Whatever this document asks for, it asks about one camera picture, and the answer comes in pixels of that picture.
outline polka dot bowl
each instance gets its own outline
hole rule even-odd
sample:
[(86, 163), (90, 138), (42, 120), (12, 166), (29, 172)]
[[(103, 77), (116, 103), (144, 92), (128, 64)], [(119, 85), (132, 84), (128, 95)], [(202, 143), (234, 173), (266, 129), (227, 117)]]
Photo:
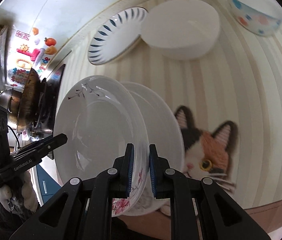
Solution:
[(275, 0), (229, 0), (235, 19), (249, 31), (272, 35), (282, 23), (282, 8)]

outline stove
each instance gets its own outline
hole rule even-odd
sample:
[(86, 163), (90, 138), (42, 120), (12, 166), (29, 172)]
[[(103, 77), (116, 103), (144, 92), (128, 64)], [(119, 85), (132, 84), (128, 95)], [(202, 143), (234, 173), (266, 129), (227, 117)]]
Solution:
[[(38, 141), (53, 134), (56, 119), (57, 100), (65, 64), (53, 74), (51, 78), (44, 78), (41, 82), (39, 107), (35, 114), (32, 126), (26, 131), (31, 142)], [(54, 159), (53, 151), (48, 157)]]

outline cabinet handle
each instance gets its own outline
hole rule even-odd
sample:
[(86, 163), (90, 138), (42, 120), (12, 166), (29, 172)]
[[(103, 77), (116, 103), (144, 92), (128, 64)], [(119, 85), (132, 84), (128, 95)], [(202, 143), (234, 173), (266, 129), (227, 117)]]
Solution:
[(47, 194), (47, 186), (45, 185), (45, 181), (43, 180), (43, 188), (44, 188), (44, 193)]

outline cat eye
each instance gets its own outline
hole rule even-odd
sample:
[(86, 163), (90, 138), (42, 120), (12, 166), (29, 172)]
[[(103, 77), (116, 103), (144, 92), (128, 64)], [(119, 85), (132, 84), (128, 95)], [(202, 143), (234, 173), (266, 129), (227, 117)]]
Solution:
[(210, 171), (212, 169), (212, 162), (210, 160), (203, 159), (200, 162), (200, 169), (203, 171)]

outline cat ear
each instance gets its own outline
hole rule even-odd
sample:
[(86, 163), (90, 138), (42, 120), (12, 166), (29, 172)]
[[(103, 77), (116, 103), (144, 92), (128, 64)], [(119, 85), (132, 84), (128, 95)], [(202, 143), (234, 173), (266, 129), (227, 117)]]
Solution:
[(225, 150), (228, 149), (229, 144), (232, 144), (232, 141), (235, 138), (236, 124), (231, 121), (227, 121), (220, 125), (215, 132), (212, 134), (212, 137), (220, 143)]
[(177, 119), (179, 127), (181, 129), (194, 128), (194, 119), (191, 110), (186, 106), (180, 106), (174, 116)]

